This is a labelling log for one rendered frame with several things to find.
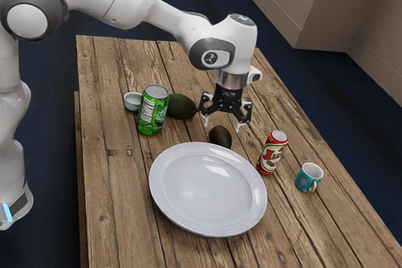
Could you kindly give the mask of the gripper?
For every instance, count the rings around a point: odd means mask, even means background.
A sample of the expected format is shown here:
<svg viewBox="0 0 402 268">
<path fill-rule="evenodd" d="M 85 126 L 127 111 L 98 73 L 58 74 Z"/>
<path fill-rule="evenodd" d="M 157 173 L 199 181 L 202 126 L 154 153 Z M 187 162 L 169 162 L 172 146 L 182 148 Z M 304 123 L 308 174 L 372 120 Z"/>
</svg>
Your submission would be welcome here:
<svg viewBox="0 0 402 268">
<path fill-rule="evenodd" d="M 225 88 L 219 84 L 215 86 L 214 94 L 204 92 L 198 105 L 198 112 L 204 118 L 204 126 L 208 126 L 209 116 L 214 112 L 231 113 L 237 120 L 236 132 L 251 121 L 253 103 L 242 101 L 243 89 Z"/>
</svg>

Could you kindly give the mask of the white plate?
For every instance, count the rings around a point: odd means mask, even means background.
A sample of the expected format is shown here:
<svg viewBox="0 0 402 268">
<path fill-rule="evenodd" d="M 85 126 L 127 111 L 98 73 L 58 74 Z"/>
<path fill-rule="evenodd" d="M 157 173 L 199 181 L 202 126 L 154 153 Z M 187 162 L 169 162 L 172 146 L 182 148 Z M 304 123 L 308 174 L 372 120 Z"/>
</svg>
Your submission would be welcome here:
<svg viewBox="0 0 402 268">
<path fill-rule="evenodd" d="M 248 160 L 207 142 L 163 151 L 151 165 L 149 189 L 175 225 L 204 237 L 233 237 L 252 229 L 268 204 L 262 178 Z"/>
</svg>

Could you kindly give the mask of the small dark avocado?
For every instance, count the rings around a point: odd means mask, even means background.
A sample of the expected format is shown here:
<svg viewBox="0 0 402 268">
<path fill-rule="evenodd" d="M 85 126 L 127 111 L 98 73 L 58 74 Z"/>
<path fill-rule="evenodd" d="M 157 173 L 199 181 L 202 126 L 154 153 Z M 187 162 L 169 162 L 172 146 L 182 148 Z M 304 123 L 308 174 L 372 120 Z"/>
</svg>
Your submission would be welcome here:
<svg viewBox="0 0 402 268">
<path fill-rule="evenodd" d="M 232 136 L 224 126 L 215 126 L 211 128 L 208 134 L 209 141 L 212 144 L 220 145 L 230 149 L 232 146 Z"/>
</svg>

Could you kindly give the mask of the large dark avocado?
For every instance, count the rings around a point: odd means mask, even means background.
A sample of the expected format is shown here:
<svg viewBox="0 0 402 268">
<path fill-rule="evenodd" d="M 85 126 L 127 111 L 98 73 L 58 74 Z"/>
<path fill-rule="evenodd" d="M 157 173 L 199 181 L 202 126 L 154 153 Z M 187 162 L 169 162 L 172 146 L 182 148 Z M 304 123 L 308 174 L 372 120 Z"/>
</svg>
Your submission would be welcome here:
<svg viewBox="0 0 402 268">
<path fill-rule="evenodd" d="M 196 113 L 197 107 L 192 99 L 179 93 L 170 94 L 166 111 L 167 116 L 174 119 L 187 120 L 194 117 Z"/>
</svg>

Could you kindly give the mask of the red beer can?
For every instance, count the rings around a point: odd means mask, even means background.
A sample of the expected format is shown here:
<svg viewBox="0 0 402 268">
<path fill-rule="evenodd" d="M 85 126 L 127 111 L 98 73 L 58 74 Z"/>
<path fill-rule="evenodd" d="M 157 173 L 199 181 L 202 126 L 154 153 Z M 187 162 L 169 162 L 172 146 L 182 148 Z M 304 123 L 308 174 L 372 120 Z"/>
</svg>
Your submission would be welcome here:
<svg viewBox="0 0 402 268">
<path fill-rule="evenodd" d="M 271 131 L 256 163 L 257 171 L 262 175 L 273 174 L 287 145 L 288 136 L 283 131 Z"/>
</svg>

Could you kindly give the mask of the green soda can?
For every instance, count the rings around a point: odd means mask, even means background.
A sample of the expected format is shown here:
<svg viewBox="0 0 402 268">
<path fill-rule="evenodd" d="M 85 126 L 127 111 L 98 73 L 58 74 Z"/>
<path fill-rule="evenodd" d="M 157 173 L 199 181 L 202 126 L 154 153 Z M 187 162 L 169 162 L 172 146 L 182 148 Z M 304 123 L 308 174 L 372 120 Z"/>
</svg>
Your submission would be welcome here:
<svg viewBox="0 0 402 268">
<path fill-rule="evenodd" d="M 162 85 L 150 84 L 145 88 L 137 120 L 140 133 L 153 136 L 161 132 L 169 99 L 169 92 Z"/>
</svg>

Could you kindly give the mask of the small white cup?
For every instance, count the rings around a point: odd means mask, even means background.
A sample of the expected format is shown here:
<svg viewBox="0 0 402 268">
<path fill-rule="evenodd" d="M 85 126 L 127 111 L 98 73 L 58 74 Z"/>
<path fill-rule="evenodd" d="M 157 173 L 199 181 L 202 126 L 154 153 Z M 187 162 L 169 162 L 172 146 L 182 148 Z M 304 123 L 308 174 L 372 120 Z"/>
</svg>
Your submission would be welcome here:
<svg viewBox="0 0 402 268">
<path fill-rule="evenodd" d="M 139 92 L 127 92 L 124 94 L 123 101 L 127 110 L 137 112 L 141 105 L 142 94 Z"/>
</svg>

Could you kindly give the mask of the teal mug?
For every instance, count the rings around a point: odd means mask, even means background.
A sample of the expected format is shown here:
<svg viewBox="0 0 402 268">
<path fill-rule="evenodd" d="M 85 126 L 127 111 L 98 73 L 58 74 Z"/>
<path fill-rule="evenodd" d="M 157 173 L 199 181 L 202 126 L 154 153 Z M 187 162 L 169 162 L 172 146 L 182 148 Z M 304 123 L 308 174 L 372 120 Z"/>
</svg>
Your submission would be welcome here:
<svg viewBox="0 0 402 268">
<path fill-rule="evenodd" d="M 295 185 L 302 192 L 313 193 L 317 189 L 323 175 L 322 168 L 317 164 L 304 163 L 295 178 Z"/>
</svg>

